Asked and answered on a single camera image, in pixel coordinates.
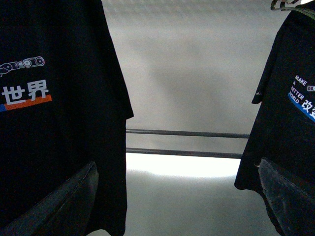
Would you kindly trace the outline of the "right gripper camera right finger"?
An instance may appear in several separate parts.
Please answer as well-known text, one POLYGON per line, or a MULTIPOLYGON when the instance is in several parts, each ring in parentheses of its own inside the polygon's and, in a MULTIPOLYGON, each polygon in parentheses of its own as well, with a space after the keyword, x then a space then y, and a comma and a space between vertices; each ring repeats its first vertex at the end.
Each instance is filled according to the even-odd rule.
POLYGON ((315 185, 262 158, 258 167, 267 202, 286 236, 315 234, 315 185))

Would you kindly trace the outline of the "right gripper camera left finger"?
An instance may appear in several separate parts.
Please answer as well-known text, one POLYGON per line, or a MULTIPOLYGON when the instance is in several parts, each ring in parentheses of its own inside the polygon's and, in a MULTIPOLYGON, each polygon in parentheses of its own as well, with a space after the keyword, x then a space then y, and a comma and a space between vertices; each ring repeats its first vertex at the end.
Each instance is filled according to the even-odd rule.
POLYGON ((98 171, 89 162, 25 214, 0 230, 2 236, 84 236, 95 202, 98 171))

